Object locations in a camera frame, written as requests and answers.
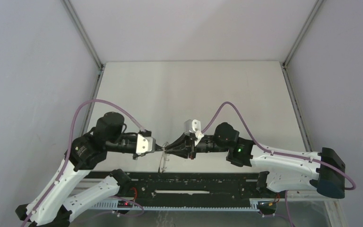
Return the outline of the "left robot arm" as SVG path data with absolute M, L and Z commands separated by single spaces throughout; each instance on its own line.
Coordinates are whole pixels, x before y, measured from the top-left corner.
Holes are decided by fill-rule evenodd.
M 157 145 L 151 131 L 126 132 L 124 121 L 122 114 L 108 112 L 89 132 L 73 140 L 57 173 L 43 191 L 31 203 L 16 208 L 15 213 L 23 224 L 67 227 L 99 201 L 129 194 L 132 188 L 130 177 L 121 169 L 115 169 L 96 185 L 71 195 L 78 183 L 106 159 L 108 152 L 129 153 L 134 158 L 155 152 Z

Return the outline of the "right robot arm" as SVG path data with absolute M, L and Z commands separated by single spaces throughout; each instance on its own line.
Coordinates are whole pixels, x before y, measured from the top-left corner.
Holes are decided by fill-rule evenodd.
M 241 138 L 232 125 L 219 124 L 213 135 L 194 128 L 184 132 L 164 148 L 166 154 L 195 159 L 198 153 L 227 153 L 226 160 L 237 167 L 255 167 L 262 171 L 256 192 L 267 198 L 274 192 L 315 190 L 333 198 L 345 197 L 346 165 L 335 150 L 298 154 L 289 150 L 261 149 L 254 141 Z

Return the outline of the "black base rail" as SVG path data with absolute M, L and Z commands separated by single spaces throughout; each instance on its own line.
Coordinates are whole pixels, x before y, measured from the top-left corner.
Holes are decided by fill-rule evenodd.
M 283 197 L 257 187 L 258 174 L 127 172 L 144 208 L 253 208 L 254 200 Z

